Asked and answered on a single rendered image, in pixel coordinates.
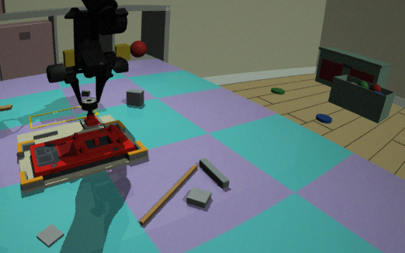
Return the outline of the black and white wheel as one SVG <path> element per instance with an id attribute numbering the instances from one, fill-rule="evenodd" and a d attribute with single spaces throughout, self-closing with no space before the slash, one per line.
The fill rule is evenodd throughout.
<path id="1" fill-rule="evenodd" d="M 92 111 L 98 108 L 97 99 L 95 98 L 86 98 L 82 99 L 82 110 L 84 111 Z"/>

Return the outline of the tan rectangular block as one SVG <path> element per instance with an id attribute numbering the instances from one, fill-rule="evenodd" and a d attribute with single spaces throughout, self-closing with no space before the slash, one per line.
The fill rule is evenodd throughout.
<path id="1" fill-rule="evenodd" d="M 12 104 L 10 105 L 5 105 L 5 106 L 0 106 L 0 111 L 4 111 L 4 110 L 9 110 L 12 108 Z"/>

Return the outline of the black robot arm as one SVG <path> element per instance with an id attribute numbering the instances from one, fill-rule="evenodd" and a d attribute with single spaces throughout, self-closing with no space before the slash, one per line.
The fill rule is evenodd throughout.
<path id="1" fill-rule="evenodd" d="M 82 0 L 87 10 L 71 8 L 65 19 L 74 21 L 74 39 L 89 40 L 104 35 L 123 33 L 127 26 L 128 11 L 118 9 L 116 0 Z M 82 48 L 81 48 L 82 47 Z M 114 68 L 116 64 L 114 51 L 102 52 L 101 44 L 96 43 L 95 48 L 86 49 L 80 45 L 76 65 L 81 67 L 86 78 L 105 76 L 107 68 Z"/>

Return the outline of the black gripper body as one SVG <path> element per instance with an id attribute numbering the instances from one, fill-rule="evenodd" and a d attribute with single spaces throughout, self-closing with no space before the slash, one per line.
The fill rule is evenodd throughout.
<path id="1" fill-rule="evenodd" d="M 86 49 L 92 49 L 95 48 L 95 44 L 100 43 L 99 38 L 93 38 L 93 39 L 74 39 L 74 62 L 75 65 L 71 67 L 65 67 L 63 63 L 61 64 L 52 64 L 47 67 L 47 78 L 48 81 L 51 83 L 54 82 L 61 82 L 63 80 L 66 81 L 74 81 L 76 80 L 77 74 L 83 73 L 83 70 L 81 67 L 77 68 L 76 65 L 76 59 L 77 59 L 77 54 L 78 50 L 80 48 L 80 45 L 86 45 Z M 116 73 L 123 73 L 123 72 L 128 72 L 129 71 L 129 65 L 128 61 L 126 59 L 123 59 L 122 57 L 116 57 L 116 64 L 114 68 L 107 68 L 106 69 L 106 74 L 110 75 L 112 74 L 112 69 Z"/>

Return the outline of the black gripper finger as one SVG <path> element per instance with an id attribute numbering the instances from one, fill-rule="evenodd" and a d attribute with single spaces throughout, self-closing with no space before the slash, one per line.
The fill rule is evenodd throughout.
<path id="1" fill-rule="evenodd" d="M 80 106 L 82 106 L 81 93 L 80 93 L 80 90 L 79 90 L 78 79 L 76 78 L 76 80 L 74 80 L 74 81 L 66 81 L 66 80 L 64 80 L 64 81 L 65 81 L 65 84 L 70 83 L 71 87 L 74 89 L 75 96 L 78 99 L 78 102 L 79 102 Z"/>
<path id="2" fill-rule="evenodd" d="M 97 98 L 97 102 L 100 102 L 100 99 L 102 97 L 102 90 L 109 78 L 113 77 L 113 73 L 110 75 L 105 75 L 105 76 L 95 76 L 95 81 L 96 81 L 96 87 L 95 87 L 95 94 Z"/>

